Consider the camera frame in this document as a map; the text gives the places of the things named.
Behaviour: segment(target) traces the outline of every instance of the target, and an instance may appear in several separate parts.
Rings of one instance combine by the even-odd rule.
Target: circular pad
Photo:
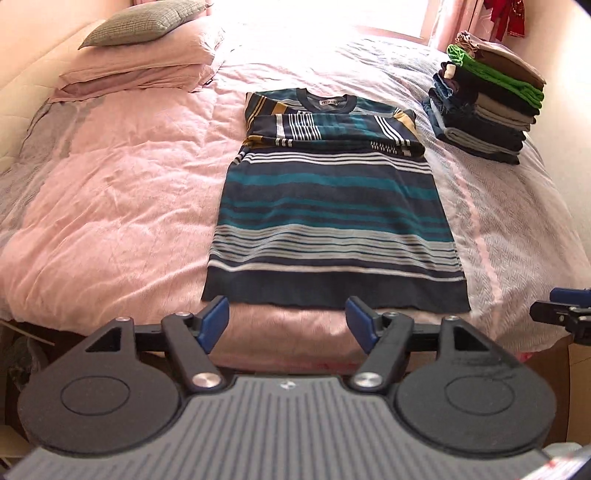
[[[172,380],[136,358],[63,359],[33,377],[19,398],[21,423],[38,445],[67,455],[120,452],[159,434],[178,410]]]
[[[446,386],[445,393],[451,405],[472,415],[494,415],[515,401],[513,389],[493,378],[458,378]]]
[[[129,394],[129,387],[118,378],[83,377],[62,390],[61,402],[78,415],[108,415],[121,408]]]
[[[539,446],[556,402],[546,382],[524,366],[454,359],[411,373],[397,389],[394,408],[435,448],[490,458]]]

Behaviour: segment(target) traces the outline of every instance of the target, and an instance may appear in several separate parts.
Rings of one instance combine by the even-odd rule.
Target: window
[[[351,25],[365,33],[426,44],[439,3],[440,0],[217,0],[215,8],[237,21],[286,19],[306,28]]]

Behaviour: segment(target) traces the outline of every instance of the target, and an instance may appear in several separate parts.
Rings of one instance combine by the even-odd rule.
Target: green folded shirt
[[[449,45],[447,48],[447,54],[449,55],[450,60],[456,65],[465,68],[467,71],[472,72],[474,75],[477,75],[482,79],[506,88],[510,92],[523,98],[523,100],[529,103],[532,107],[538,109],[542,107],[544,94],[533,85],[520,80],[515,80],[488,65],[484,65],[483,63],[474,60],[457,45]]]

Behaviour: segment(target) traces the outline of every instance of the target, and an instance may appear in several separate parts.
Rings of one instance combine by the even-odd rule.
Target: stack of folded clothes
[[[513,52],[465,31],[447,54],[451,61],[441,64],[423,100],[436,137],[477,157],[519,164],[545,80]]]

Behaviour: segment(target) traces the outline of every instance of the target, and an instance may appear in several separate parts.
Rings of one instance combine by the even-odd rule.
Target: sunlight
[[[428,0],[219,0],[217,12],[239,22],[284,22],[286,28],[363,25],[420,37]]]

